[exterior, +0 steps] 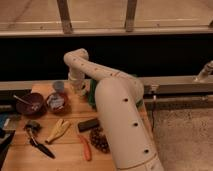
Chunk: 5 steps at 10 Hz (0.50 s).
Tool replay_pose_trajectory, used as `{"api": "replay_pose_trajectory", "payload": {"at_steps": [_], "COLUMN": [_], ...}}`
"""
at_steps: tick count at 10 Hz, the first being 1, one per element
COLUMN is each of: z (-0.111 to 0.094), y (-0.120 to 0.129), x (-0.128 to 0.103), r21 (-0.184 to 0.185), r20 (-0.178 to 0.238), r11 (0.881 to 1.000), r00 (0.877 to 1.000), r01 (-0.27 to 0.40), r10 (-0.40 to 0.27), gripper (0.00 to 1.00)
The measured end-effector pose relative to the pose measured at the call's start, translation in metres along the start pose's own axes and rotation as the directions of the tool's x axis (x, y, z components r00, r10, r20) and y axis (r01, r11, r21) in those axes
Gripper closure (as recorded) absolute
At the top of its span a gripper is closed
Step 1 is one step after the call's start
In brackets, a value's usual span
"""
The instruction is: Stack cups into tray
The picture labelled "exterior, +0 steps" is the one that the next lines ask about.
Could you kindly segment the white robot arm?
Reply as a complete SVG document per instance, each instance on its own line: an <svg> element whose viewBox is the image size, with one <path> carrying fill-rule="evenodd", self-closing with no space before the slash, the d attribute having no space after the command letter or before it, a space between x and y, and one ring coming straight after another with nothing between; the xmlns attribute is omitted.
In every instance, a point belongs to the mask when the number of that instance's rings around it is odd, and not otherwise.
<svg viewBox="0 0 213 171"><path fill-rule="evenodd" d="M95 104L116 171L164 171L155 144L140 117L144 86L135 76L89 61L81 48L64 55L68 78L79 91L85 76L98 82Z"/></svg>

